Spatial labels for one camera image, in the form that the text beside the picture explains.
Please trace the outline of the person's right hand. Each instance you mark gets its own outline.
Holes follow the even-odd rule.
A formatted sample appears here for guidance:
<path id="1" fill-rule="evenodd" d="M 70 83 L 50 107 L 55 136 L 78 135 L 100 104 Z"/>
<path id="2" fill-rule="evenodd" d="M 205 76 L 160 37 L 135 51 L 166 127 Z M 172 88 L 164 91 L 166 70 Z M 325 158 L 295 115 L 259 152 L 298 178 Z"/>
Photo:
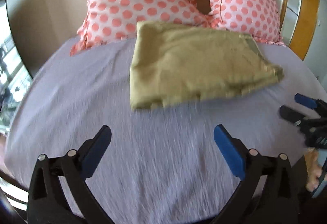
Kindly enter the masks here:
<path id="1" fill-rule="evenodd" d="M 313 148 L 309 148 L 304 157 L 308 175 L 306 188 L 308 191 L 313 192 L 318 188 L 319 178 L 322 174 L 321 166 L 318 164 L 318 151 Z"/>

